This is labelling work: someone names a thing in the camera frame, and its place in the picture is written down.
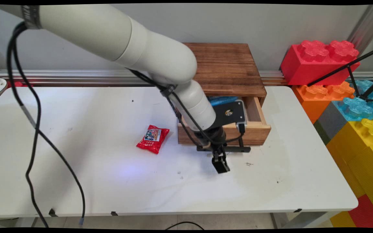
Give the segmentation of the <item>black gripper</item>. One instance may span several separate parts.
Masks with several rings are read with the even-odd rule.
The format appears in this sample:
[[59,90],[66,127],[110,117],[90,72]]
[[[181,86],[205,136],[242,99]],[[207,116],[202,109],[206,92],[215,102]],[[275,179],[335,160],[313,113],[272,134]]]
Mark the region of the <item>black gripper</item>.
[[[226,133],[223,127],[208,129],[204,133],[212,142],[224,142],[226,140]],[[206,136],[201,132],[195,132],[195,137],[198,139],[200,145],[200,147],[197,146],[197,151],[212,152],[212,165],[218,174],[229,172],[230,168],[227,164],[227,156],[220,155],[222,152],[221,145],[212,143]]]

